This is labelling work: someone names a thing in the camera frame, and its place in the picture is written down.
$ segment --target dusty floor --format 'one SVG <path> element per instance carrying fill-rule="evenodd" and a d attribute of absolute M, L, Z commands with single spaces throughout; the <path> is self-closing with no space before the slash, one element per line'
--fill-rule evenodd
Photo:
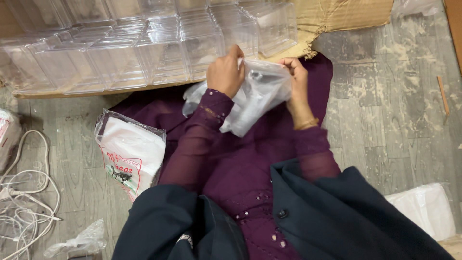
<path fill-rule="evenodd" d="M 385 195 L 447 183 L 461 231 L 462 88 L 442 9 L 431 17 L 393 18 L 389 25 L 326 33 L 315 49 L 334 63 L 324 126 L 340 167 L 356 166 Z M 446 125 L 438 75 L 451 112 Z M 16 100 L 0 89 L 1 108 L 18 112 L 26 129 L 48 136 L 51 175 L 62 193 L 59 217 L 64 221 L 34 246 L 34 259 L 99 218 L 109 240 L 103 258 L 110 259 L 130 203 L 104 173 L 92 131 L 102 109 L 126 96 Z M 30 136 L 26 147 L 17 171 L 43 162 L 40 139 Z M 56 199 L 52 188 L 41 197 L 49 204 Z"/>

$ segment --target purple sheer sleeve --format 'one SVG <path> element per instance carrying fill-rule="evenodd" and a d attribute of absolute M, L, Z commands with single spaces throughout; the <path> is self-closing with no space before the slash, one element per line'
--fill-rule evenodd
<path fill-rule="evenodd" d="M 207 89 L 188 120 L 185 134 L 178 141 L 178 148 L 165 167 L 159 184 L 177 184 L 200 193 L 205 181 L 201 167 L 233 105 L 234 102 L 225 94 Z"/>
<path fill-rule="evenodd" d="M 303 178 L 307 181 L 314 182 L 320 177 L 336 177 L 340 173 L 334 155 L 329 150 L 327 130 L 316 126 L 296 131 L 295 148 Z"/>

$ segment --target hand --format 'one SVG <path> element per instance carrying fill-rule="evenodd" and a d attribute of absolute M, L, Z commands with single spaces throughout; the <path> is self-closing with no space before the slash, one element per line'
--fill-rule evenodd
<path fill-rule="evenodd" d="M 284 58 L 278 63 L 284 65 L 292 75 L 292 97 L 287 101 L 287 109 L 292 115 L 294 128 L 309 128 L 310 125 L 304 125 L 313 122 L 315 117 L 308 104 L 308 71 L 297 58 Z"/>
<path fill-rule="evenodd" d="M 237 60 L 243 57 L 239 46 L 231 46 L 228 55 L 219 57 L 208 66 L 207 87 L 222 92 L 230 99 L 234 98 L 245 78 L 244 62 L 237 68 Z"/>

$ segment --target white cable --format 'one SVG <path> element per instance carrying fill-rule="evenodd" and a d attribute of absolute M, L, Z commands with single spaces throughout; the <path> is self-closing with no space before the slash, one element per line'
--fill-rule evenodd
<path fill-rule="evenodd" d="M 26 136 L 28 134 L 32 133 L 32 132 L 35 132 L 35 133 L 39 134 L 40 137 L 45 142 L 45 172 L 37 171 L 37 170 L 25 170 L 25 171 L 22 171 L 20 173 L 17 173 L 16 175 L 12 175 L 13 177 L 9 180 L 8 184 L 6 185 L 6 188 L 4 188 L 4 189 L 7 190 L 9 199 L 16 206 L 18 206 L 18 208 L 14 212 L 14 214 L 15 214 L 14 217 L 1 215 L 3 212 L 0 212 L 0 220 L 3 220 L 3 221 L 10 220 L 10 221 L 12 221 L 17 226 L 19 226 L 19 231 L 21 232 L 21 234 L 19 235 L 19 238 L 18 238 L 18 241 L 17 241 L 17 244 L 16 244 L 16 252 L 14 252 L 11 255 L 3 258 L 2 260 L 12 259 L 13 257 L 16 258 L 17 260 L 19 260 L 19 257 L 24 253 L 27 253 L 27 259 L 30 260 L 29 247 L 33 243 L 35 243 L 39 238 L 46 235 L 48 233 L 48 231 L 50 231 L 50 229 L 53 226 L 54 221 L 61 220 L 60 218 L 55 216 L 56 212 L 58 211 L 59 204 L 60 204 L 60 201 L 61 201 L 61 194 L 59 193 L 59 190 L 58 190 L 58 187 L 56 186 L 56 183 L 50 177 L 50 169 L 49 169 L 49 161 L 48 161 L 49 145 L 48 145 L 47 139 L 45 138 L 45 136 L 41 132 L 36 131 L 36 130 L 30 130 L 30 131 L 27 131 L 22 136 L 21 140 L 19 141 L 19 147 L 18 147 L 18 152 L 16 154 L 16 159 L 14 160 L 13 164 L 3 173 L 2 177 L 0 178 L 0 185 L 3 183 L 3 181 L 5 179 L 5 176 L 18 163 L 18 161 L 19 161 L 19 159 L 21 157 L 21 150 L 22 150 L 22 147 L 23 147 L 23 144 L 24 144 L 24 140 L 25 140 Z M 36 191 L 16 191 L 16 190 L 10 188 L 10 184 L 13 182 L 13 180 L 17 176 L 19 176 L 21 174 L 24 174 L 24 173 L 38 173 L 39 174 L 39 176 L 38 176 L 39 184 L 38 184 L 38 187 L 37 187 L 38 190 L 36 190 Z M 45 203 L 42 203 L 41 201 L 39 201 L 38 199 L 36 199 L 36 198 L 34 198 L 33 196 L 30 195 L 30 194 L 33 194 L 33 193 L 38 193 L 38 192 L 44 191 L 47 188 L 49 183 L 52 184 L 52 186 L 55 189 L 56 194 L 57 194 L 57 200 L 56 200 L 56 205 L 55 205 L 54 209 L 51 209 Z M 21 205 L 18 205 L 17 202 L 16 202 L 16 199 L 18 199 L 20 197 L 27 197 L 30 201 L 44 207 L 46 210 L 49 211 L 49 215 L 35 213 L 30 209 L 25 209 Z M 32 221 L 24 220 L 24 218 L 21 217 L 20 214 L 30 214 Z M 46 226 L 46 228 L 40 234 L 37 235 L 37 233 L 38 233 L 38 225 L 41 224 L 41 223 L 45 223 L 45 222 L 48 222 L 48 225 Z M 28 231 L 30 228 L 33 229 L 33 232 L 32 232 L 32 235 L 30 236 L 30 238 L 28 238 L 27 235 L 25 234 L 25 232 Z M 10 240 L 15 240 L 15 238 L 11 238 L 11 237 L 5 237 L 5 236 L 0 236 L 0 237 L 10 239 Z"/>

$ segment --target stack of plastic boxes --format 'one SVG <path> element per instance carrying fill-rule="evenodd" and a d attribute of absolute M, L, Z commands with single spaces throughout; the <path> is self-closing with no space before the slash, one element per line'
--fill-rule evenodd
<path fill-rule="evenodd" d="M 258 23 L 259 51 L 266 57 L 297 44 L 297 16 L 293 3 L 239 4 Z"/>
<path fill-rule="evenodd" d="M 253 18 L 236 5 L 211 7 L 210 13 L 223 32 L 226 53 L 237 44 L 247 59 L 258 59 L 258 26 Z"/>
<path fill-rule="evenodd" d="M 14 93 L 95 93 L 201 80 L 233 44 L 247 59 L 258 59 L 259 51 L 271 56 L 297 43 L 289 3 L 5 1 L 29 32 L 0 39 L 0 77 Z"/>

